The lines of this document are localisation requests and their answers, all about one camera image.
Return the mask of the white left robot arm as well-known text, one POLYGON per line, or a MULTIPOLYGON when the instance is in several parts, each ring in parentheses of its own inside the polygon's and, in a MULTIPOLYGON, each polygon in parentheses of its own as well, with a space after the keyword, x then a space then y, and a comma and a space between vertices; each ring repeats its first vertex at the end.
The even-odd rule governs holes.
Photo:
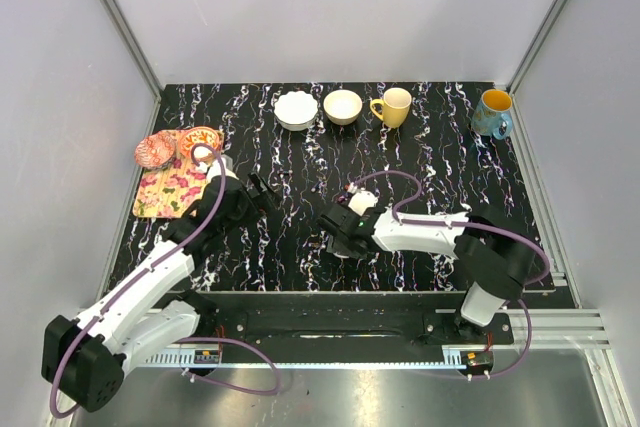
POLYGON ((149 358, 185 338, 200 343, 215 334, 216 306, 194 291, 156 314, 150 310, 201 265, 219 238, 271 213, 282 198, 256 173, 245 186, 225 166, 214 171, 202 197, 120 284, 76 317, 58 315, 46 326, 41 375, 51 385, 53 417, 101 409, 149 358))

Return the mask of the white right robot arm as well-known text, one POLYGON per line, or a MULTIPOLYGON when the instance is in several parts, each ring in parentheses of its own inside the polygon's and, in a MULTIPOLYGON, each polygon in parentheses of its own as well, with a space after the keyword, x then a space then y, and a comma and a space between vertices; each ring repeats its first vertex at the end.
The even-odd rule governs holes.
POLYGON ((390 208, 355 211, 334 204, 318 219, 336 256, 360 259, 374 252, 423 252, 457 262, 470 279, 454 327, 460 339, 476 343, 486 336, 497 310, 522 298, 535 258, 544 251, 521 234, 497 225, 488 211, 478 215, 401 214, 390 208))

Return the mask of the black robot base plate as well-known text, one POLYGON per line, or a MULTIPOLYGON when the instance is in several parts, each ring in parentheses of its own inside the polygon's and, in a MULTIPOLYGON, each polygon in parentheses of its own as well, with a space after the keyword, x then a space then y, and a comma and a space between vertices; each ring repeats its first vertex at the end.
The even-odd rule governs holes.
POLYGON ((263 346, 354 345, 378 350, 411 345, 511 347, 514 335, 507 314, 486 327, 462 319, 460 293, 200 293, 204 315, 194 337, 234 339, 261 351, 263 346))

